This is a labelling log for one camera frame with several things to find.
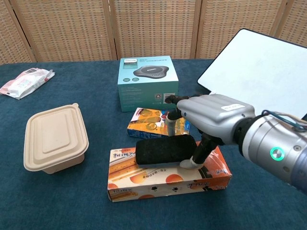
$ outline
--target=wire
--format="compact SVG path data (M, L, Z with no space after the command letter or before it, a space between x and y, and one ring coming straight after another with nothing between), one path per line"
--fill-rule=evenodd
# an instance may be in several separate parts
M307 130L307 122L304 121L304 120L301 120L301 119L299 119L296 116L293 116L291 114L273 112L273 111L270 111L270 110L263 110L262 115L266 115L266 114L270 114L270 115L276 117L277 119L284 121L285 123L290 124L290 125L297 127L299 129ZM295 123L286 119L286 118L283 118L282 116L287 116L287 117L291 118L292 120L295 121Z

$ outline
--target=table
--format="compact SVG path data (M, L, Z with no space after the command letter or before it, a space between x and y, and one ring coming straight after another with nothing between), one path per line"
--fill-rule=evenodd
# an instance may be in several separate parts
M204 93L196 80L212 60L173 60L179 94ZM0 229L307 229L307 196L221 147L233 174L226 190L112 203L106 192L109 152L133 147L132 113L122 113L119 61L0 66L0 85L31 67L55 76L21 100L0 95ZM23 166L24 132L34 114L78 103L89 148L82 164L53 175ZM191 135L200 140L195 127Z

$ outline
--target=biscuit box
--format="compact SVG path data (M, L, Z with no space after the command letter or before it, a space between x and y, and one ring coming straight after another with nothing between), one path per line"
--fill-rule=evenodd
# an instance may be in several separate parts
M136 138L167 137L165 119L168 111L137 108L127 127L128 135ZM175 124L175 135L189 134L190 122L180 118Z
M178 77L170 56L121 58L118 72L121 110L171 109L165 98L178 94Z
M226 189L231 178L218 147L198 170L139 168L135 148L113 149L110 152L107 193L112 202L196 193Z

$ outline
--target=whiteboard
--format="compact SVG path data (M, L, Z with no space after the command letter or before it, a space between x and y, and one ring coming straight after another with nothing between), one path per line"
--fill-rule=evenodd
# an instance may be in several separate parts
M212 92L255 107L307 113L307 48L242 29L198 79Z

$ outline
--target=container lid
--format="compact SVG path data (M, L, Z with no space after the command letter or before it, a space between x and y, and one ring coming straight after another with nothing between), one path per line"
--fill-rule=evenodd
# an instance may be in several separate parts
M33 115L24 139L24 167L39 171L81 156L88 137L77 103Z

